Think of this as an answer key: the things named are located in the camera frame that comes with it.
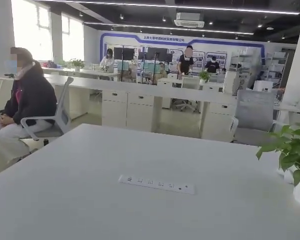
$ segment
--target face mask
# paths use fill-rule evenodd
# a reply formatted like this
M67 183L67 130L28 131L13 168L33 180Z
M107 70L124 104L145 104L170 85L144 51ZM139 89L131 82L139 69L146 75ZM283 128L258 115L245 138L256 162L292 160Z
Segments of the face mask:
M4 65L9 74L16 74L18 72L16 60L7 60L5 61Z

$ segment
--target man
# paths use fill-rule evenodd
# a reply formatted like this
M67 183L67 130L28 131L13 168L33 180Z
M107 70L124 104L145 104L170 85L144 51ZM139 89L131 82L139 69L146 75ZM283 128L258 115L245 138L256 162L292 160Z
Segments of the man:
M193 59L193 47L191 45L187 46L184 54L182 54L179 58L179 62L177 65L179 77L181 77L183 74L188 75L190 72L192 72L192 68L194 65L194 59Z
M213 56L212 61L208 61L206 63L205 69L207 69L206 71L208 73L215 74L215 73L217 73L217 70L219 71L220 66L219 66L219 63L217 63L216 59L217 59L216 56Z

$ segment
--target chair armrest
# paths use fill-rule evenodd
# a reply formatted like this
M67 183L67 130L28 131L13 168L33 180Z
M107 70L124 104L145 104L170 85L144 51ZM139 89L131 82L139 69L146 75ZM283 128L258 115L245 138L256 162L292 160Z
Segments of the chair armrest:
M55 116L32 116L32 117L24 117L21 119L20 124L24 128L24 130L30 135L30 137L39 141L39 138L35 135L33 131L30 130L30 127L27 124L27 120L56 120Z

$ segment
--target power strip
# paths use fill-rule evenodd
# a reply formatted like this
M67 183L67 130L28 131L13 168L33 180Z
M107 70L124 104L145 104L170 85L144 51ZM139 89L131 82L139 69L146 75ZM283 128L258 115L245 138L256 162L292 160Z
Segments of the power strip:
M121 175L119 178L119 183L195 195L195 186L193 184L167 183L128 175Z

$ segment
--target potted plant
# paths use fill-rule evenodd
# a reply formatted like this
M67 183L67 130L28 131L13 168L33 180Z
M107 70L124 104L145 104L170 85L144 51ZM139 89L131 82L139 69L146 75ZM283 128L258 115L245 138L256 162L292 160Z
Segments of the potted plant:
M85 66L85 62L81 59L71 59L70 61L72 65L74 66L75 71L80 71Z
M280 132L270 133L275 141L262 146L256 153L258 159L265 152L280 152L279 168L290 171L293 176L293 196L300 203L300 123L295 126L285 125Z
M207 71L202 71L199 73L199 78L202 79L205 83L207 83L210 79L210 73Z

